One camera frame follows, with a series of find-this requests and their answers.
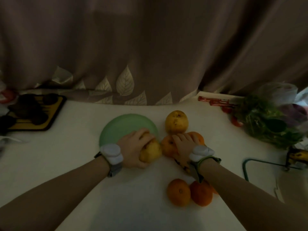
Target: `clear plastic bag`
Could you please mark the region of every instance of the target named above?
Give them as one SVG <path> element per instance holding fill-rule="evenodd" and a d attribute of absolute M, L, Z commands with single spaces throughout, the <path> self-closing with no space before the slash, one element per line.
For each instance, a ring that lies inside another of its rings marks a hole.
<path fill-rule="evenodd" d="M 288 83 L 265 84 L 245 97 L 233 115 L 251 136 L 287 149 L 308 132 L 307 111 L 294 103 L 297 91 Z"/>

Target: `person's left arm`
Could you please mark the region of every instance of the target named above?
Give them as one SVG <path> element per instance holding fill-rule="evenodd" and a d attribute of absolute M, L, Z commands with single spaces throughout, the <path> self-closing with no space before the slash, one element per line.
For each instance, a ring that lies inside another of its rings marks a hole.
<path fill-rule="evenodd" d="M 144 128 L 118 141 L 123 167 L 147 166 L 139 155 L 154 136 L 141 138 L 145 132 Z M 55 230 L 109 171 L 109 164 L 100 156 L 27 191 L 0 208 L 0 230 Z"/>

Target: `forearm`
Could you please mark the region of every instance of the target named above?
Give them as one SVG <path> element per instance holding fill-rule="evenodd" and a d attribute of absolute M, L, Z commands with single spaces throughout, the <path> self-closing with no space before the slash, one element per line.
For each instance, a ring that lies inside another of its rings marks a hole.
<path fill-rule="evenodd" d="M 228 171 L 213 159 L 205 160 L 199 171 L 246 230 L 307 229 L 306 218 L 292 207 Z"/>
<path fill-rule="evenodd" d="M 29 190 L 0 208 L 0 229 L 55 230 L 108 172 L 98 157 Z"/>

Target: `hand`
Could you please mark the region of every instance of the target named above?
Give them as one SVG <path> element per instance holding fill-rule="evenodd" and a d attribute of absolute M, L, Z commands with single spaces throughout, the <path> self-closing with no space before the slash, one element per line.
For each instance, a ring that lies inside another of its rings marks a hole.
<path fill-rule="evenodd" d="M 200 145 L 198 137 L 193 134 L 191 138 L 187 133 L 184 133 L 172 135 L 172 138 L 179 152 L 178 155 L 174 155 L 173 157 L 185 170 L 185 167 L 189 168 L 187 161 L 189 161 L 190 153 L 193 152 L 195 146 Z"/>
<path fill-rule="evenodd" d="M 121 153 L 123 155 L 123 167 L 125 168 L 145 168 L 148 166 L 148 163 L 141 162 L 139 160 L 140 151 L 149 141 L 155 138 L 154 135 L 150 134 L 144 136 L 141 139 L 141 136 L 144 133 L 148 133 L 147 128 L 141 128 L 138 131 L 133 131 L 128 135 L 123 136 L 118 142 L 117 145 L 121 148 Z"/>

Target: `person's right arm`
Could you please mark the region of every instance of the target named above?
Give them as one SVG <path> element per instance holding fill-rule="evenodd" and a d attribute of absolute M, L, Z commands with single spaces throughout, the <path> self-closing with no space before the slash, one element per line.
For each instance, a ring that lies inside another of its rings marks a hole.
<path fill-rule="evenodd" d="M 173 135 L 179 151 L 174 157 L 185 166 L 198 137 L 186 133 Z M 264 190 L 222 167 L 213 159 L 204 160 L 199 173 L 208 181 L 247 231 L 308 230 L 308 218 L 280 202 Z"/>

